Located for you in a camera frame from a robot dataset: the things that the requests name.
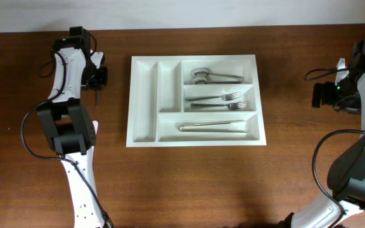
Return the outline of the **small metal spoon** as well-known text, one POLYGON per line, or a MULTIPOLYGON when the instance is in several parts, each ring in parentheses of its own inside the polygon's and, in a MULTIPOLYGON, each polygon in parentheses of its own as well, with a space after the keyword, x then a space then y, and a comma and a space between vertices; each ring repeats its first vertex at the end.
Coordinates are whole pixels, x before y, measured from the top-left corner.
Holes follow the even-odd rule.
POLYGON ((99 106, 101 104, 101 89, 98 89, 96 91, 96 106, 99 106))

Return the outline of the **metal tongs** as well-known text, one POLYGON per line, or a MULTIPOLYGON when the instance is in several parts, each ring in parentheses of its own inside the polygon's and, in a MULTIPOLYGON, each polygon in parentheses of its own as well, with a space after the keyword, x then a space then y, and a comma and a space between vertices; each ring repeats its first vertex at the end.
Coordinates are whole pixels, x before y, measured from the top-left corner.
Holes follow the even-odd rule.
POLYGON ((247 133, 245 120, 221 122, 184 123, 177 126, 180 132, 247 133))

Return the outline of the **pink plastic knife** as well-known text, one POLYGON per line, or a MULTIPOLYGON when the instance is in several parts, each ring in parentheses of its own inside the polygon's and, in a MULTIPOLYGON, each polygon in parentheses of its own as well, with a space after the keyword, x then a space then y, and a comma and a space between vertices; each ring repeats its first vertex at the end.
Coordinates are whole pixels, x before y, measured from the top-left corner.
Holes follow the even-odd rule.
POLYGON ((99 122, 97 120, 93 120, 93 125, 94 125, 95 136, 97 136, 98 135, 99 122))

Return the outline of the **metal fork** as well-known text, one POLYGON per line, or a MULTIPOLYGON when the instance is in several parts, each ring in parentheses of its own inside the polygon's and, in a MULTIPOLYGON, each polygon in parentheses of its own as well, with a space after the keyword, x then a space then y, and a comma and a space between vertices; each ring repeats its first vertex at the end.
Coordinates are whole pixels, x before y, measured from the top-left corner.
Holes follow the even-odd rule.
POLYGON ((226 108, 228 110, 241 110, 247 107, 246 102, 228 103, 228 104, 201 104, 192 103, 191 108, 226 108))
POLYGON ((193 102, 193 101, 201 101, 208 99, 221 99, 223 101, 232 101, 240 97, 241 97, 241 92, 234 92, 230 94, 222 94, 219 96, 185 97, 185 101, 193 102))

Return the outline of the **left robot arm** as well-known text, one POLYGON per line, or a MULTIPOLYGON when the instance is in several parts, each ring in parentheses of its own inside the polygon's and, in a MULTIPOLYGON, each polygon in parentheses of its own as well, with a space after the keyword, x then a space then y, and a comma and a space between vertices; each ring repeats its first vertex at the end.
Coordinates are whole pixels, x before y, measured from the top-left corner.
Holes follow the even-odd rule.
POLYGON ((99 202, 93 173, 98 121, 92 120, 80 93, 100 91, 108 81, 105 55, 91 44, 95 38, 83 27, 53 44, 54 82, 48 100, 37 107, 37 116, 49 147, 61 161, 74 207, 75 227, 112 227, 99 202))

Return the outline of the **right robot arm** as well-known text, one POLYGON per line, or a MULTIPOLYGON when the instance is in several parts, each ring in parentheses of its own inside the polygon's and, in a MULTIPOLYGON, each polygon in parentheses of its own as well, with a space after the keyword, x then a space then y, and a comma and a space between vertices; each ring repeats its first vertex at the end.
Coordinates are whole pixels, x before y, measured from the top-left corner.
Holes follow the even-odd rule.
POLYGON ((279 227, 340 227, 345 219, 365 212, 365 39, 354 44, 349 62, 340 59, 336 68, 322 69, 322 73, 336 78, 314 85, 312 107, 330 105, 335 111, 360 115, 361 127, 330 132, 318 142, 311 168, 321 195, 306 209, 289 214, 279 227), (360 138, 332 163, 328 186, 323 187, 316 173, 317 156, 326 140, 340 134, 360 138))

